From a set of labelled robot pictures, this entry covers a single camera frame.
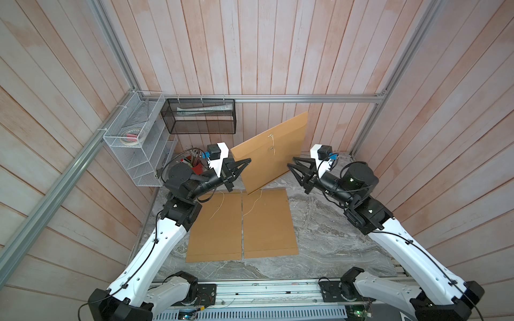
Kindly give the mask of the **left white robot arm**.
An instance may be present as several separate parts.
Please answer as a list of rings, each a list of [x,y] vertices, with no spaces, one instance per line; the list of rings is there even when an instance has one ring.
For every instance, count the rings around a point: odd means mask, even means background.
[[[230,157],[211,160],[201,175],[184,163],[167,171],[165,187],[169,190],[163,209],[156,216],[155,229],[125,268],[106,289],[96,289],[88,302],[94,320],[152,320],[170,306],[189,300],[197,302],[194,287],[197,278],[178,272],[164,284],[151,284],[171,250],[186,236],[198,218],[203,202],[199,197],[223,185],[228,191],[250,164],[250,159]]]

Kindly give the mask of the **brown kraft file bag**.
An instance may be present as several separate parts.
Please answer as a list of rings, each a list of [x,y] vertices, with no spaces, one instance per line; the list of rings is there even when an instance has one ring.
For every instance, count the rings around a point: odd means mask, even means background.
[[[242,192],[215,193],[190,229],[187,263],[242,258]]]

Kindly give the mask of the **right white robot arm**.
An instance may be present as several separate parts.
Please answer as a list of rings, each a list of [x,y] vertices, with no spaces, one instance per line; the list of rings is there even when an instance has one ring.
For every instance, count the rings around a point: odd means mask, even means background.
[[[349,163],[339,175],[331,173],[334,158],[293,158],[287,165],[306,193],[318,189],[343,210],[347,220],[398,261],[417,283],[403,286],[353,267],[338,282],[319,279],[321,291],[335,300],[378,300],[416,320],[468,320],[477,312],[485,291],[475,281],[464,281],[429,254],[380,201],[371,196],[379,179],[363,161]]]

